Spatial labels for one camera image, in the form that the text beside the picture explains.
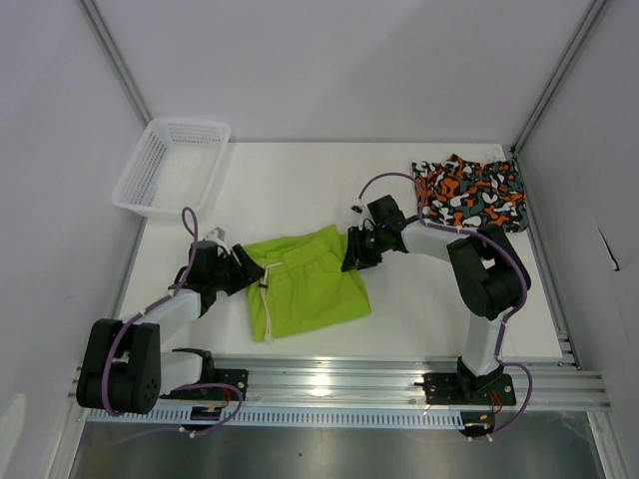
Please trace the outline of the lime green shorts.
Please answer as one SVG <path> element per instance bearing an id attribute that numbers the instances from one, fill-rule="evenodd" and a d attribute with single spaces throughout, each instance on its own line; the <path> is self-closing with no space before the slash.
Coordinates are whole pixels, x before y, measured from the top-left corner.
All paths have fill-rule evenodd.
<path id="1" fill-rule="evenodd" d="M 346 236 L 337 226 L 256 242 L 245 250 L 264 270 L 247 291 L 254 341 L 268 342 L 371 314 L 360 274 L 341 270 Z"/>

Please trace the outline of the orange camouflage shorts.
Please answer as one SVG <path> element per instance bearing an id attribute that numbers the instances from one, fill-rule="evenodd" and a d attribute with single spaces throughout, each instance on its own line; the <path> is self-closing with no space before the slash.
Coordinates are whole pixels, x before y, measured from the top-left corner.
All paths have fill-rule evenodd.
<path id="1" fill-rule="evenodd" d="M 418 210 L 430 222 L 455 228 L 496 225 L 507 233 L 529 226 L 522 178 L 511 161 L 486 164 L 453 154 L 446 161 L 411 164 Z"/>

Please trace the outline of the white plastic basket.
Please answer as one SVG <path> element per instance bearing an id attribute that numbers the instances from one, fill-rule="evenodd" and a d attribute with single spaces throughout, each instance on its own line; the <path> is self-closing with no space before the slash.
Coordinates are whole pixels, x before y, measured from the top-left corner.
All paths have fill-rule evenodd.
<path id="1" fill-rule="evenodd" d="M 200 212 L 219 195 L 231 126 L 207 117 L 161 117 L 140 137 L 111 194 L 114 207 L 145 218 Z"/>

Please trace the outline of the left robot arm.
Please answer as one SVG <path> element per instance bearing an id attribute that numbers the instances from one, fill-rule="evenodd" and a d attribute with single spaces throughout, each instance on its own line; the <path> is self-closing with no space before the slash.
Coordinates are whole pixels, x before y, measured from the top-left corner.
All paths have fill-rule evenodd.
<path id="1" fill-rule="evenodd" d="M 201 318 L 219 293 L 231 296 L 265 270 L 245 249 L 195 241 L 167 293 L 128 319 L 103 318 L 90 331 L 75 397 L 112 416 L 147 414 L 160 399 L 226 401 L 243 397 L 247 372 L 218 369 L 204 349 L 164 344 Z"/>

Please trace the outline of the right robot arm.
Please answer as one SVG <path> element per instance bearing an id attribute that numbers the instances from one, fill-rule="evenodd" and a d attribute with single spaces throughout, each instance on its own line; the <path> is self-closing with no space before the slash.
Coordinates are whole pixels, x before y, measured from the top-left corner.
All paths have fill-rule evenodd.
<path id="1" fill-rule="evenodd" d="M 467 402 L 488 395 L 503 373 L 499 356 L 505 327 L 523 307 L 531 279 L 502 228 L 455 228 L 406 217 L 386 195 L 351 208 L 357 224 L 347 230 L 341 270 L 361 270 L 382 262 L 387 251 L 421 254 L 448 262 L 471 316 L 464 350 L 457 360 L 455 388 Z"/>

